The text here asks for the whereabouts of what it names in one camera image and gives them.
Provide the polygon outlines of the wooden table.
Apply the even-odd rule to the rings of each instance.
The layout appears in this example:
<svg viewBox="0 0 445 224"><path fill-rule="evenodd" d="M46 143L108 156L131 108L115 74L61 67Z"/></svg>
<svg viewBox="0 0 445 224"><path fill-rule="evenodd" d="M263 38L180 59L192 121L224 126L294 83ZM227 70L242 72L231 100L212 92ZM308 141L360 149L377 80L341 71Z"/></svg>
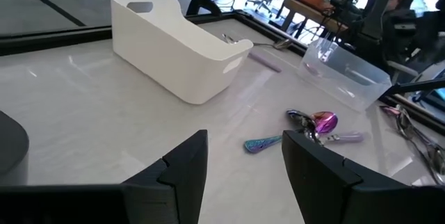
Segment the wooden table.
<svg viewBox="0 0 445 224"><path fill-rule="evenodd" d="M307 20L314 21L319 25L323 26L327 31L333 33L339 33L345 31L348 28L346 24L335 20L333 17L329 16L326 12L321 12L319 10L316 10L299 0L284 0L283 7L289 9L289 13L280 27L282 31L287 31L295 14L299 14L304 17L302 25L297 30L297 35L300 35L301 31L305 27L305 22Z"/></svg>

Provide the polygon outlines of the black chair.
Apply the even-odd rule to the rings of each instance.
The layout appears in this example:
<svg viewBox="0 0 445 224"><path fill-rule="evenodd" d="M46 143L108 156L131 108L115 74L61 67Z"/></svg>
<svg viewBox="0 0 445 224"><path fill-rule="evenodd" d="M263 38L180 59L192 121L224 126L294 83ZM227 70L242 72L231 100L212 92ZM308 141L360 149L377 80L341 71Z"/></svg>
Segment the black chair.
<svg viewBox="0 0 445 224"><path fill-rule="evenodd" d="M222 14L221 9L212 0L191 0L186 11L186 16L198 15L201 9L208 10L215 16L220 16Z"/></svg>

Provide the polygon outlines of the purple-handled cutlery piece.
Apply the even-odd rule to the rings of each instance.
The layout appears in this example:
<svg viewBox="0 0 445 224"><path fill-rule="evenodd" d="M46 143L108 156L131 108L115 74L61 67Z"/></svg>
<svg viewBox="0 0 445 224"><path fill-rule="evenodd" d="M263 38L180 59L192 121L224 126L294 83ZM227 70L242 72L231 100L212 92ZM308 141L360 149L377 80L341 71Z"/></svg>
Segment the purple-handled cutlery piece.
<svg viewBox="0 0 445 224"><path fill-rule="evenodd" d="M282 69L280 67L278 67L277 65L271 63L270 61L268 61L266 58L264 58L263 56L256 54L256 53L249 53L248 57L251 58L252 60L261 63L262 65L264 65L265 67L280 73L282 72Z"/></svg>

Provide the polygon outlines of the iridescent rainbow spoon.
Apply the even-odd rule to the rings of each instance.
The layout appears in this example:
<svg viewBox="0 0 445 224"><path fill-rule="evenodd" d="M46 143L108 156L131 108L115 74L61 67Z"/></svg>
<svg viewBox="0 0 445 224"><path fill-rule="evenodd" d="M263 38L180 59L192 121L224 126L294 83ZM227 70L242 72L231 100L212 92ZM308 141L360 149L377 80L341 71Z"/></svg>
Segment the iridescent rainbow spoon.
<svg viewBox="0 0 445 224"><path fill-rule="evenodd" d="M316 123L315 127L336 128L338 121L339 121L338 116L335 113L330 112L330 111L320 111L320 112L313 113L309 116ZM298 130L303 133L303 130L306 127L302 127L298 124L296 124L296 125L299 127ZM248 141L244 142L244 148L247 152L249 152L251 154L256 154L256 153L259 153L259 152L261 152L275 144L278 144L281 141L282 141L282 136L253 139L253 140L248 140Z"/></svg>

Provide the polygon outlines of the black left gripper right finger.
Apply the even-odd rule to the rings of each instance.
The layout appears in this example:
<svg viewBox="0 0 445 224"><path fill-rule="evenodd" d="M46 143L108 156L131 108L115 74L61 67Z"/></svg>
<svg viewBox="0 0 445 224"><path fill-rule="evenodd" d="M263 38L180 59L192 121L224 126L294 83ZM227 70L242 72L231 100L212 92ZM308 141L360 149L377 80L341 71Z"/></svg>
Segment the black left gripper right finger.
<svg viewBox="0 0 445 224"><path fill-rule="evenodd" d="M305 224L409 223L407 186L309 140L284 131L282 154Z"/></svg>

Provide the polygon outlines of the silver spoon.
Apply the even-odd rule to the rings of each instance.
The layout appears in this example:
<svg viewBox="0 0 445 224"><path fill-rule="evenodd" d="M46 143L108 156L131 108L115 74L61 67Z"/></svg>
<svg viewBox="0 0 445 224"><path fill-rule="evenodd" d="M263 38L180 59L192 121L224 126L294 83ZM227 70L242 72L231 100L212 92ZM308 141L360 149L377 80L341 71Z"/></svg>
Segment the silver spoon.
<svg viewBox="0 0 445 224"><path fill-rule="evenodd" d="M236 44L238 42L237 40L234 40L232 37L226 34L223 34L222 36L224 40L229 44ZM281 40L273 44L253 42L254 47L272 47L277 50L287 49L292 44L293 42L290 39Z"/></svg>

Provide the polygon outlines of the clear plastic bin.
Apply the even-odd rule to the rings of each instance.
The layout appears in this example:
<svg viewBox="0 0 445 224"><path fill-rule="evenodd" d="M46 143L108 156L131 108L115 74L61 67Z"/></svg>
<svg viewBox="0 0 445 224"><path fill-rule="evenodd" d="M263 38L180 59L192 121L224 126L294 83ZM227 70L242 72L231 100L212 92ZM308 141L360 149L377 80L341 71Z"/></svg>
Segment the clear plastic bin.
<svg viewBox="0 0 445 224"><path fill-rule="evenodd" d="M323 38L308 45L298 74L356 111L366 110L392 87L386 72Z"/></svg>

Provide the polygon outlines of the black glossy long spoon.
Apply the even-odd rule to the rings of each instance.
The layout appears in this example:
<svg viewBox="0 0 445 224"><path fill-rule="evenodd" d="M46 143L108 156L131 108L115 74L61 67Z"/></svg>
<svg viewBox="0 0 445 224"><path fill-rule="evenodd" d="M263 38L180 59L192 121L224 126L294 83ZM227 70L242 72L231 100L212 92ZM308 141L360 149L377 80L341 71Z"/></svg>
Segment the black glossy long spoon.
<svg viewBox="0 0 445 224"><path fill-rule="evenodd" d="M411 144L419 153L423 162L428 167L435 183L445 186L445 149L436 142L430 140L420 129L412 122L408 112L397 105L399 111L396 126L400 134Z"/></svg>

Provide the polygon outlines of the dark glossy teaspoon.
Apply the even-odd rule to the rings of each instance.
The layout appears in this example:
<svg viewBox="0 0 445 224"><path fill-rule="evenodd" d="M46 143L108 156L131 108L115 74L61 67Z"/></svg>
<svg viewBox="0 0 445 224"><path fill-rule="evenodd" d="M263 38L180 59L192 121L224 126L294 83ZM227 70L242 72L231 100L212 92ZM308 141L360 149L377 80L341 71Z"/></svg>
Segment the dark glossy teaspoon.
<svg viewBox="0 0 445 224"><path fill-rule="evenodd" d="M314 120L307 115L306 113L303 113L302 111L298 111L295 109L289 109L286 111L286 114L290 117L290 119L295 122L296 124L302 126L302 127L315 127L316 123Z"/></svg>

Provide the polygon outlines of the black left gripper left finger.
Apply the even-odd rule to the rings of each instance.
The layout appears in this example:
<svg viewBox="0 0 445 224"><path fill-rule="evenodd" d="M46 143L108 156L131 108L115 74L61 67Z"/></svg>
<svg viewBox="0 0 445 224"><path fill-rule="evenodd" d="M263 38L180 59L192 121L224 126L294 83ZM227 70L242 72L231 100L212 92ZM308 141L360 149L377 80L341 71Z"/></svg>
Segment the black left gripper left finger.
<svg viewBox="0 0 445 224"><path fill-rule="evenodd" d="M130 224L198 224L207 179L208 132L199 130L125 180Z"/></svg>

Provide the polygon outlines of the purple-handled teaspoon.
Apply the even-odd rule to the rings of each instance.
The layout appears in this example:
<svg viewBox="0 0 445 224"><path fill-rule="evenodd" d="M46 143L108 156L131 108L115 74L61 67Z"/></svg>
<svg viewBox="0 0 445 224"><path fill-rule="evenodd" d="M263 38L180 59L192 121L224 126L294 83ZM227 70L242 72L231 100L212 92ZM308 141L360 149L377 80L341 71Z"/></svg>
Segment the purple-handled teaspoon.
<svg viewBox="0 0 445 224"><path fill-rule="evenodd" d="M364 140L364 134L357 131L341 132L336 134L335 128L315 127L305 128L303 134L306 138L321 146L329 144L359 143Z"/></svg>

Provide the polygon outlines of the white plastic bin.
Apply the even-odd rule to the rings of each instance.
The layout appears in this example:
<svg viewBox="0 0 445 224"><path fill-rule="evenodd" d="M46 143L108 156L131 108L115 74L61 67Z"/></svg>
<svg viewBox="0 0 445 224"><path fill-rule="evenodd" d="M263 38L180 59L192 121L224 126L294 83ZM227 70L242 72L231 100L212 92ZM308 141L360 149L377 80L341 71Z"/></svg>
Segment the white plastic bin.
<svg viewBox="0 0 445 224"><path fill-rule="evenodd" d="M188 21L178 0L111 0L111 21L113 51L189 104L226 89L253 47Z"/></svg>

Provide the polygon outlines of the dark iridescent cutlery piece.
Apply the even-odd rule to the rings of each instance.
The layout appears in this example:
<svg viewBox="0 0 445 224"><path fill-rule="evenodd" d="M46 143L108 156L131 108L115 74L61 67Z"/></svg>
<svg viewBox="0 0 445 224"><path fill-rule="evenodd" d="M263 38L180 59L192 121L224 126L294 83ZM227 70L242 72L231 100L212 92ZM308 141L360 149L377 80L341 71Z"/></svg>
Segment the dark iridescent cutlery piece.
<svg viewBox="0 0 445 224"><path fill-rule="evenodd" d="M419 141L426 149L427 160L432 169L440 175L445 175L445 148L432 141L412 122L408 112L398 105L397 107L380 106L387 114L394 116L399 133L409 141Z"/></svg>

